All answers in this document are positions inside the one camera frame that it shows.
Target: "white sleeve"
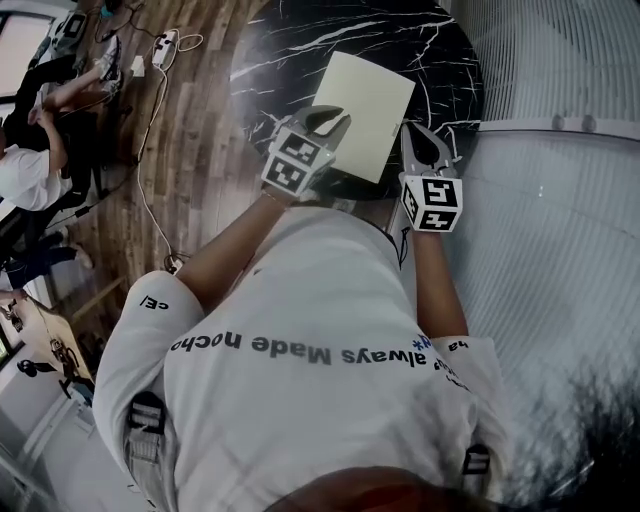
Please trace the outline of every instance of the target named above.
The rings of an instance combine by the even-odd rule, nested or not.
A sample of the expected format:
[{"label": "white sleeve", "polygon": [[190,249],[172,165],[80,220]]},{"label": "white sleeve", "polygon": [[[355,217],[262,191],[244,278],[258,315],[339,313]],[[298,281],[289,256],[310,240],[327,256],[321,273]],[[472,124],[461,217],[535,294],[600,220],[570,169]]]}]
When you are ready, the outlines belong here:
[{"label": "white sleeve", "polygon": [[129,405],[162,372],[177,338],[204,313],[191,291],[167,272],[152,272],[129,291],[98,368],[93,414],[107,448],[123,471],[123,432]]},{"label": "white sleeve", "polygon": [[31,151],[21,149],[16,155],[18,167],[18,179],[25,189],[38,185],[47,180],[49,176],[49,150]]},{"label": "white sleeve", "polygon": [[478,399],[474,441],[492,453],[490,495],[498,491],[513,456],[511,420],[500,364],[491,338],[438,338],[434,346]]}]

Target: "power strip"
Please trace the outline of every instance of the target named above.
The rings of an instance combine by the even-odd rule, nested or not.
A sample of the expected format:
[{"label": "power strip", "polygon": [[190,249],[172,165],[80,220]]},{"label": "power strip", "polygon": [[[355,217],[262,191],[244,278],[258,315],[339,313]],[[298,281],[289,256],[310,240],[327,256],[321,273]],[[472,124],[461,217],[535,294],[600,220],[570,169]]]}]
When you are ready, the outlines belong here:
[{"label": "power strip", "polygon": [[176,51],[175,46],[177,42],[178,33],[175,30],[170,30],[169,32],[162,34],[156,41],[153,48],[153,58],[151,59],[152,64],[157,68],[162,68],[165,60],[167,60],[167,55]]}]

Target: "black marble table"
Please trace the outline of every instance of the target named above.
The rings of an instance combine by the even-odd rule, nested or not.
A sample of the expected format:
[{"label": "black marble table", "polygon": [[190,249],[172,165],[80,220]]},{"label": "black marble table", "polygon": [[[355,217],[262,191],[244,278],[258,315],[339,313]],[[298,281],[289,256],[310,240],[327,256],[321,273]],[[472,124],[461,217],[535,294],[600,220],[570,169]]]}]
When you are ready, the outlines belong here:
[{"label": "black marble table", "polygon": [[[237,120],[262,155],[289,116],[313,103],[334,51],[415,82],[405,119],[435,131],[455,162],[464,157],[460,141],[477,130],[484,104],[480,65],[455,20],[431,0],[267,3],[245,27],[230,76]],[[379,184],[332,169],[321,191],[348,199],[396,197],[399,139]],[[428,161],[430,149],[418,156]]]}]

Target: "black and white marker cube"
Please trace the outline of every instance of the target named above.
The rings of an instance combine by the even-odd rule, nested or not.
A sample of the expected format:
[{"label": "black and white marker cube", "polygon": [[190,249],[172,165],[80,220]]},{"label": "black and white marker cube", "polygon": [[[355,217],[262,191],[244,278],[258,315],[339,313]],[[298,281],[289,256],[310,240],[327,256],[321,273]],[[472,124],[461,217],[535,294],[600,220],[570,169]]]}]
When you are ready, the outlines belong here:
[{"label": "black and white marker cube", "polygon": [[450,233],[462,215],[462,180],[405,176],[401,200],[413,229]]},{"label": "black and white marker cube", "polygon": [[331,151],[285,126],[269,147],[262,181],[297,197],[313,175],[329,167],[335,159]]}]

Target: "hand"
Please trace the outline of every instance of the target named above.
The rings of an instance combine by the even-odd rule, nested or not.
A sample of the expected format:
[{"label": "hand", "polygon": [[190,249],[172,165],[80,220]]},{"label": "hand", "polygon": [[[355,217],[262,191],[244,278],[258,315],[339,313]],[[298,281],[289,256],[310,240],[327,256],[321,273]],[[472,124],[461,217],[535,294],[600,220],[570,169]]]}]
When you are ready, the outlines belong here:
[{"label": "hand", "polygon": [[38,124],[43,128],[47,126],[53,126],[53,113],[48,110],[43,110],[40,112],[40,116],[38,117]]},{"label": "hand", "polygon": [[16,301],[27,300],[27,298],[29,298],[29,296],[27,295],[27,292],[25,292],[24,290],[13,290],[11,295],[13,296],[13,299]]},{"label": "hand", "polygon": [[37,107],[33,107],[29,111],[29,115],[27,116],[27,124],[29,126],[33,126],[34,124],[36,124],[36,122],[38,121],[38,118],[40,117],[40,112],[42,112],[41,105],[38,105]]},{"label": "hand", "polygon": [[297,201],[297,198],[291,194],[287,194],[285,191],[274,187],[273,185],[267,185],[264,187],[264,192],[279,202],[284,208],[289,208],[293,203]]}]

